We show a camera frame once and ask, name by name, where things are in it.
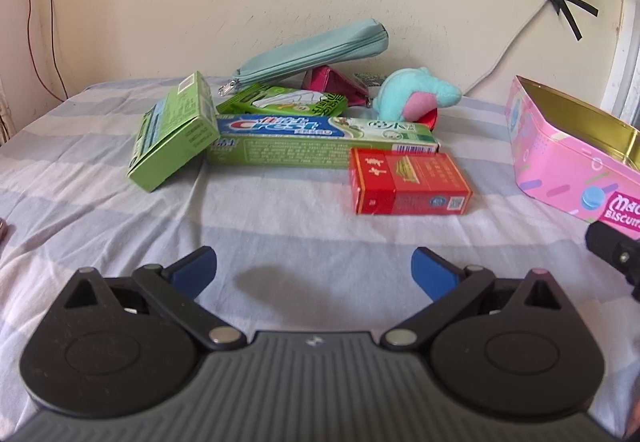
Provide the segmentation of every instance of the white cable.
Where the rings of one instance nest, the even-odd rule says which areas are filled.
[[[549,0],[544,0],[539,7],[536,8],[536,10],[531,14],[531,16],[524,22],[524,24],[522,24],[520,26],[520,28],[516,31],[516,33],[513,35],[513,38],[510,39],[509,43],[506,45],[506,47],[504,47],[502,49],[502,52],[500,53],[500,56],[498,56],[498,59],[495,60],[495,63],[491,66],[491,68],[486,71],[484,74],[482,74],[482,76],[480,76],[477,80],[475,80],[473,83],[471,83],[471,85],[469,86],[468,89],[466,89],[463,92],[463,95],[467,95],[469,92],[471,92],[471,90],[473,90],[474,88],[476,88],[480,83],[482,83],[482,81],[484,81],[485,79],[487,79],[489,76],[491,76],[491,74],[494,72],[494,70],[496,69],[496,67],[500,64],[500,61],[502,61],[502,58],[504,58],[504,55],[507,54],[507,51],[511,48],[511,45],[513,45],[513,42],[515,42],[518,38],[518,36],[522,33],[522,31],[524,31],[524,29],[536,18],[536,16],[538,16],[538,14],[540,13],[540,11],[542,11],[542,9],[545,7],[546,3],[549,2]]]

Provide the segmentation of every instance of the green box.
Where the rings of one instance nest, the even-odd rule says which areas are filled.
[[[219,114],[340,115],[345,96],[254,83],[217,106]]]
[[[194,72],[143,116],[127,177],[153,191],[219,137],[209,84]]]
[[[351,148],[438,151],[425,125],[354,117],[219,115],[220,139],[209,162],[346,168]]]

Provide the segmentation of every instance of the plush toy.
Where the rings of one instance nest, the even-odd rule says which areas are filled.
[[[382,121],[424,122],[433,128],[434,111],[456,105],[462,92],[431,75],[427,67],[396,70],[382,83],[373,108]]]

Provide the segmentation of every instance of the zipper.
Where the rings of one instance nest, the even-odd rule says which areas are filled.
[[[360,47],[365,47],[367,45],[371,45],[374,44],[375,42],[380,41],[380,39],[384,39],[388,36],[388,33],[386,32],[386,30],[380,31],[378,34],[375,34],[374,36],[372,36],[371,38],[369,38],[368,40],[365,40],[363,42],[357,42],[356,44],[351,45],[350,47],[345,47],[343,49],[340,49],[340,55],[342,54],[346,54],[348,52],[353,52],[354,50],[358,50]],[[322,54],[309,54],[308,56],[305,56],[304,58],[301,58],[300,60],[308,60],[310,58],[314,58],[314,61],[309,62],[307,61],[306,66],[300,66],[299,70],[296,70],[297,72],[302,72],[303,70],[307,70],[309,69],[311,66],[317,64],[317,65],[324,65],[325,63],[327,63],[328,61],[331,61],[331,58],[335,57],[336,54],[336,49],[343,47],[344,45],[337,45],[334,48],[331,48],[329,50],[324,51]],[[253,74],[249,74],[248,76],[246,76],[243,80],[243,84],[249,84],[249,83],[254,83],[260,80],[261,76],[263,76],[264,74],[262,74],[265,70],[269,70],[270,68],[263,68],[262,70],[259,70],[258,72],[254,72]],[[285,74],[287,74],[288,70],[287,68],[281,68],[276,72],[272,72],[268,79],[276,79],[280,76],[284,76]],[[220,87],[220,89],[218,90],[218,94],[220,96],[224,96],[226,94],[228,94],[229,92],[231,92],[231,90],[233,90],[235,87],[237,87],[240,84],[240,80],[238,78],[232,79],[229,83],[222,85],[222,87]]]

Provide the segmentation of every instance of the red box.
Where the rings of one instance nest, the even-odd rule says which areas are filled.
[[[446,153],[353,148],[350,176],[363,215],[462,215],[473,194]]]

